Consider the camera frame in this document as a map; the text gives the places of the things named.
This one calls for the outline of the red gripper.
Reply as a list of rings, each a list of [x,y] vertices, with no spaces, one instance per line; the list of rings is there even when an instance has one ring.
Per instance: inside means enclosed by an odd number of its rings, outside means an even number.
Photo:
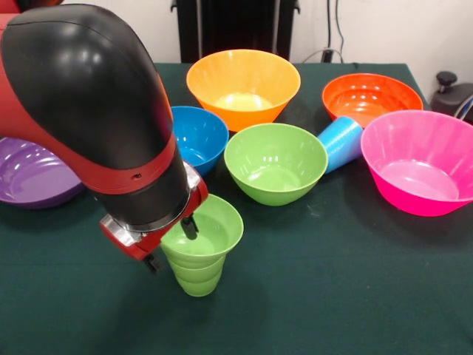
[[[165,223],[164,226],[158,229],[145,227],[145,231],[138,231],[136,227],[125,226],[107,214],[100,221],[102,232],[124,254],[143,261],[152,274],[159,273],[163,270],[163,264],[152,252],[160,245],[161,239],[172,227],[181,225],[189,240],[197,238],[199,229],[193,213],[207,199],[208,189],[202,179],[190,179],[189,187],[190,197],[184,210],[171,222]]]

